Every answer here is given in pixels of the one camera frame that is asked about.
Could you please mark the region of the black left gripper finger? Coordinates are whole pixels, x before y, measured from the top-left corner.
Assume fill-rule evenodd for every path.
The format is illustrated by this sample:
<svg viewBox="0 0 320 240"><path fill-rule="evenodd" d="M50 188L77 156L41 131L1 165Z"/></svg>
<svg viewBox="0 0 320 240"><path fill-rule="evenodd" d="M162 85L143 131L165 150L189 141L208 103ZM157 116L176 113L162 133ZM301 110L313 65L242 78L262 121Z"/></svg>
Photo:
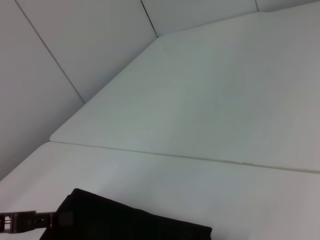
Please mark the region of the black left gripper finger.
<svg viewBox="0 0 320 240"><path fill-rule="evenodd" d="M73 226L72 212L3 212L0 213L0 234L20 234L35 229L57 229Z"/></svg>

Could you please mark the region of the black shirt with FREE print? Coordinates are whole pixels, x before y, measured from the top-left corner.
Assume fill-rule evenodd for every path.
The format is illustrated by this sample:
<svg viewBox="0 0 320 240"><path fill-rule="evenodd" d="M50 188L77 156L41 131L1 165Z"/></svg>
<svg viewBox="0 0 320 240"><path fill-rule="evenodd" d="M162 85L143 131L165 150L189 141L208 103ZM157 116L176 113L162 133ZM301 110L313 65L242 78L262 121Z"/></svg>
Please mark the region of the black shirt with FREE print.
<svg viewBox="0 0 320 240"><path fill-rule="evenodd" d="M212 228L154 215L75 188L57 213L73 213L73 226L47 228L39 240L212 240Z"/></svg>

